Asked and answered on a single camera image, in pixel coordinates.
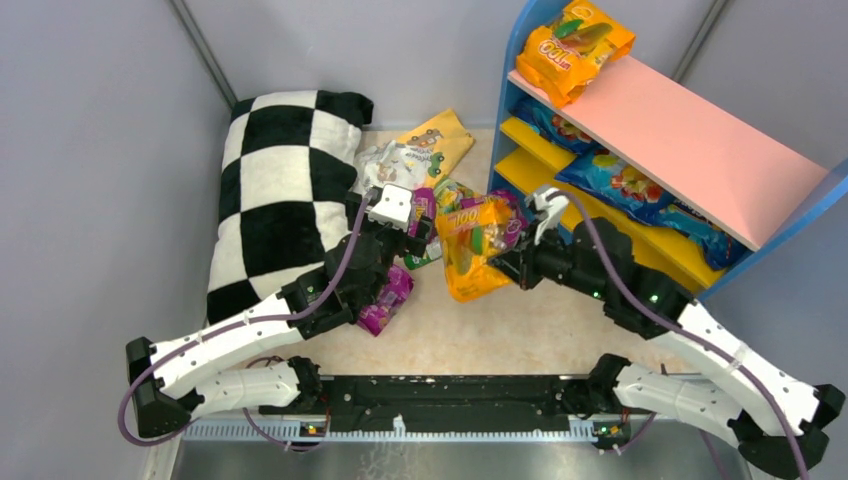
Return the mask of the orange candy bag floor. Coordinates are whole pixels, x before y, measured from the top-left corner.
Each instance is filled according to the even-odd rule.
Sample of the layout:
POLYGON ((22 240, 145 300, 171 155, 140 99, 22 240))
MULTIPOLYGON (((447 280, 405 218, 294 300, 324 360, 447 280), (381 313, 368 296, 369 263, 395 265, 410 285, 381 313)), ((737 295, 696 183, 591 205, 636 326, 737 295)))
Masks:
POLYGON ((445 279, 455 300, 469 302, 511 283, 489 264, 492 257, 508 248, 509 221, 509 208, 499 202, 456 210, 437 218, 445 279))

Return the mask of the orange candy bag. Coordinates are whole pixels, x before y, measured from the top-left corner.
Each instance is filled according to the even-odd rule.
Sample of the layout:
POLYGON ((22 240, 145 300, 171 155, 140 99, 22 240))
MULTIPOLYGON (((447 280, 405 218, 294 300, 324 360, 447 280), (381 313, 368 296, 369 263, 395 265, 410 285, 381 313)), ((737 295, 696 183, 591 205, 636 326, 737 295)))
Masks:
POLYGON ((534 29, 515 69, 556 108, 575 102, 605 64, 628 55, 636 35, 591 1, 572 1, 534 29))

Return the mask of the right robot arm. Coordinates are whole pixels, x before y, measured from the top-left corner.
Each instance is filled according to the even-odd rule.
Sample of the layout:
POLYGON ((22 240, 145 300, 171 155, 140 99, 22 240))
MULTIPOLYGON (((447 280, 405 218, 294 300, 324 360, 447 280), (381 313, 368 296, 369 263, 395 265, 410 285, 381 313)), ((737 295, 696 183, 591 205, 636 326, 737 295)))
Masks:
POLYGON ((524 290, 548 280, 599 300, 617 326, 674 352, 702 376, 674 379, 605 354, 567 388, 564 403, 574 413, 664 415, 723 440, 779 479, 797 479, 823 459, 826 428, 840 415, 844 393, 799 381, 750 349, 685 287, 639 264, 630 238, 609 221, 580 223, 570 242, 532 225, 490 263, 524 290))

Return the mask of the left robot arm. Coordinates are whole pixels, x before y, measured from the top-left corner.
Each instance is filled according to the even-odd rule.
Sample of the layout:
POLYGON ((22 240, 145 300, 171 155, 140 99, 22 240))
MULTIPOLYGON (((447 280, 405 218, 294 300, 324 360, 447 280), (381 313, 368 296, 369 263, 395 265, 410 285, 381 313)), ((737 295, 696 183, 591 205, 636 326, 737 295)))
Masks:
POLYGON ((433 222, 414 233, 374 221, 331 250, 325 264, 255 306, 195 334, 146 337, 126 347, 129 391, 121 400, 122 435, 139 446, 163 443, 199 418, 223 411, 278 407, 308 413, 322 399, 318 367, 299 356, 260 368, 236 364, 357 322, 388 283, 398 256, 425 252, 433 222))

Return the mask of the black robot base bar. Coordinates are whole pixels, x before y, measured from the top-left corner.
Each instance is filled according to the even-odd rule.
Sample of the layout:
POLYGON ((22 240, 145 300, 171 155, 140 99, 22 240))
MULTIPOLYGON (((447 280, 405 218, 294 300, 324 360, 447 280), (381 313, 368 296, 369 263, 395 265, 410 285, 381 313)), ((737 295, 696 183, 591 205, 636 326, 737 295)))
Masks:
POLYGON ((263 416, 296 415, 327 420, 333 433, 565 432, 592 422, 592 437, 631 436, 632 407, 615 403, 583 377, 334 376, 286 407, 261 406, 263 416))

